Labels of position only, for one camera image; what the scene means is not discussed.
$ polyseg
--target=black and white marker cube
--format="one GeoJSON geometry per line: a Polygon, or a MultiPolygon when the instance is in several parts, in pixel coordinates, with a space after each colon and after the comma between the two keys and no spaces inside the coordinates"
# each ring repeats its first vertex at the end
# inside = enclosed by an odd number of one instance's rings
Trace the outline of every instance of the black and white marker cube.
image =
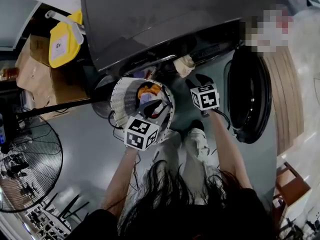
{"type": "Polygon", "coordinates": [[[157,124],[131,116],[124,130],[124,143],[137,150],[145,151],[156,141],[159,128],[157,124]]]}
{"type": "Polygon", "coordinates": [[[219,93],[214,83],[193,88],[190,92],[193,104],[201,111],[219,107],[219,93]]]}

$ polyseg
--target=fan grille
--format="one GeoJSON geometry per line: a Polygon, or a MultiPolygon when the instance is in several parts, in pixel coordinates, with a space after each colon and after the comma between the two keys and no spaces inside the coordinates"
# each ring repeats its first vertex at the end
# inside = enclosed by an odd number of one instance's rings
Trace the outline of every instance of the fan grille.
{"type": "Polygon", "coordinates": [[[0,152],[0,211],[25,211],[48,195],[63,163],[63,151],[54,129],[40,117],[22,123],[8,154],[0,152]]]}

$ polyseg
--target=black shoe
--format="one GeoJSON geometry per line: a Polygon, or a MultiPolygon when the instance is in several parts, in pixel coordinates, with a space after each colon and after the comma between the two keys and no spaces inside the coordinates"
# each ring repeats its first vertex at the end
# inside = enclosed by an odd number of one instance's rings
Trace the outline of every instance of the black shoe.
{"type": "Polygon", "coordinates": [[[190,126],[190,130],[193,128],[197,128],[201,131],[205,131],[204,124],[200,120],[193,120],[190,126]]]}

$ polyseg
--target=cardboard box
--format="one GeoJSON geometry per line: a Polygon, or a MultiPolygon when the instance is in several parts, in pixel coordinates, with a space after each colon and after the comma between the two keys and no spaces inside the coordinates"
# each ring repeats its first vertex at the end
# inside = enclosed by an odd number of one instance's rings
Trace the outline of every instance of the cardboard box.
{"type": "MultiPolygon", "coordinates": [[[[45,37],[30,35],[16,61],[19,68],[16,84],[32,93],[35,108],[88,99],[83,86],[83,78],[74,66],[51,68],[49,66],[50,40],[45,37]]],[[[65,115],[51,112],[43,114],[45,120],[65,115]]]]}

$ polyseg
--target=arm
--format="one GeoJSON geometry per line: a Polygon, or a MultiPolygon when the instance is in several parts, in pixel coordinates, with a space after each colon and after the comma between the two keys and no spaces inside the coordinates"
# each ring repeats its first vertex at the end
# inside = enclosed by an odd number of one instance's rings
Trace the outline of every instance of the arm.
{"type": "Polygon", "coordinates": [[[252,189],[241,153],[225,127],[221,115],[209,110],[220,170],[234,175],[242,187],[252,189]]]}
{"type": "Polygon", "coordinates": [[[125,205],[128,188],[131,180],[138,150],[127,147],[118,168],[106,190],[102,209],[112,213],[117,220],[121,216],[125,205]]]}

